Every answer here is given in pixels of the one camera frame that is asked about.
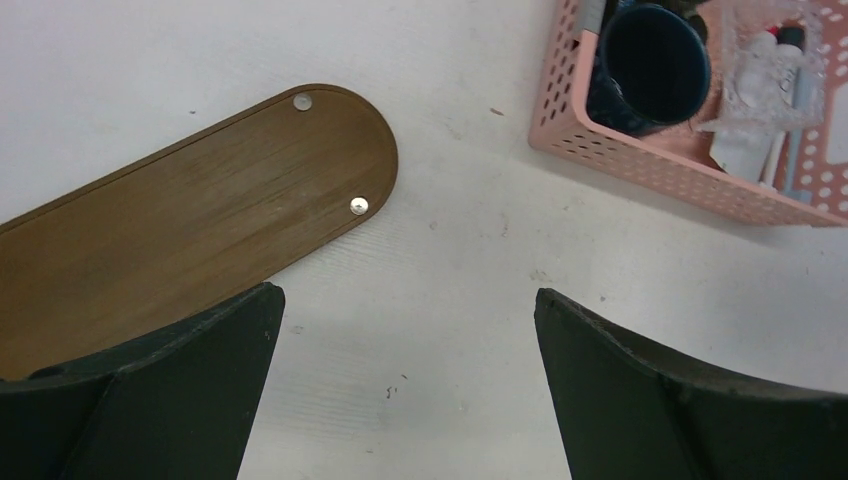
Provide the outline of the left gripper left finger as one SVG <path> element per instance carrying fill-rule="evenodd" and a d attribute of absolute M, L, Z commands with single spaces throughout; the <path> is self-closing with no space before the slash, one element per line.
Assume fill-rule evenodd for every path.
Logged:
<path fill-rule="evenodd" d="M 1 384 L 5 479 L 233 479 L 285 308 L 262 283 Z"/>

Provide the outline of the dark blue mug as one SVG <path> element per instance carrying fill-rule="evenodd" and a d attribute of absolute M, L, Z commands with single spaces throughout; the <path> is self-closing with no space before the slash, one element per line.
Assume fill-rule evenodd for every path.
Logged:
<path fill-rule="evenodd" d="M 669 1 L 634 1 L 602 26 L 586 100 L 594 123 L 643 137 L 685 123 L 707 101 L 704 29 Z"/>

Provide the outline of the pink perforated plastic basket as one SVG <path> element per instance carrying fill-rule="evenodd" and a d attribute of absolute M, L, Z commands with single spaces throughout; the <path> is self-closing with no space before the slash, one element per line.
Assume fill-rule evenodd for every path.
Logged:
<path fill-rule="evenodd" d="M 847 151 L 836 136 L 832 105 L 824 124 L 805 130 L 794 187 L 812 192 L 807 205 L 718 170 L 709 142 L 686 125 L 644 138 L 616 133 L 586 113 L 598 35 L 577 35 L 578 0 L 554 4 L 528 142 L 536 150 L 750 225 L 847 224 Z"/>

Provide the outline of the brown oval wooden tray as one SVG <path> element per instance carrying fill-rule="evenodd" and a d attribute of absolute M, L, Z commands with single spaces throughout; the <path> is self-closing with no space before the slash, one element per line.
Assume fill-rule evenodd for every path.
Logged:
<path fill-rule="evenodd" d="M 384 116 L 291 88 L 1 227 L 1 376 L 210 308 L 373 217 L 398 176 Z"/>

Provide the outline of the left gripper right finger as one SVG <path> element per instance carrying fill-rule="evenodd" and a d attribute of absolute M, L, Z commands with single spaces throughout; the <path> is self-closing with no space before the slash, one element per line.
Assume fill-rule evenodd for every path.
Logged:
<path fill-rule="evenodd" d="M 537 292 L 534 321 L 575 479 L 843 479 L 847 398 L 728 370 Z"/>

